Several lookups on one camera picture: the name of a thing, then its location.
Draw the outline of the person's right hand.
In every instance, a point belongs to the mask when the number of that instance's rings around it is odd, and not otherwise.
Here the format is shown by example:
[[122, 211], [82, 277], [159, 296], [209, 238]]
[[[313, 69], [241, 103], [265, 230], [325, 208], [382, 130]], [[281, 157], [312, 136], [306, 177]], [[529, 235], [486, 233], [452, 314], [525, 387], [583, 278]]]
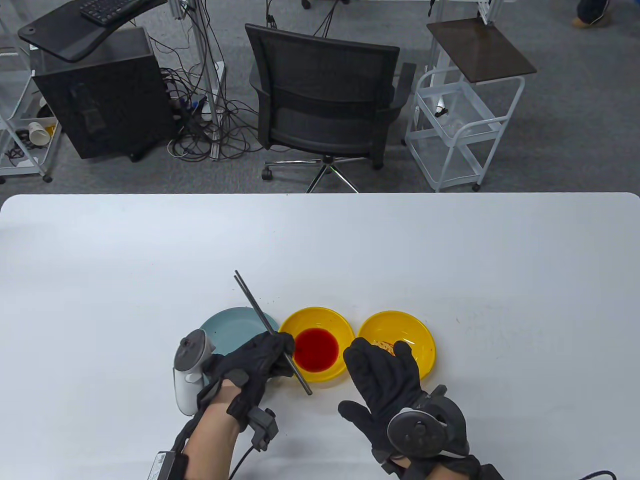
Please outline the person's right hand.
[[422, 394], [419, 368], [409, 343], [399, 340], [390, 353], [357, 337], [343, 352], [347, 371], [365, 404], [343, 400], [338, 413], [365, 435], [372, 453], [400, 458], [387, 430], [391, 419]]

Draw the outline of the person's left hand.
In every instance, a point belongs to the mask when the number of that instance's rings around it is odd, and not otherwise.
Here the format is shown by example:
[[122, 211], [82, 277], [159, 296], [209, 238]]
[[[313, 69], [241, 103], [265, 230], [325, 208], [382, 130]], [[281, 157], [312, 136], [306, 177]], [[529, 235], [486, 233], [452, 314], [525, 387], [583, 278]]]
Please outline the person's left hand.
[[249, 412], [259, 406], [265, 395], [267, 381], [294, 375], [285, 358], [294, 352], [295, 341], [291, 334], [265, 331], [229, 354], [212, 354], [202, 363], [208, 386], [198, 394], [199, 410], [221, 396], [222, 382], [228, 380], [240, 389], [240, 393], [229, 403], [227, 414], [241, 425], [246, 424]]

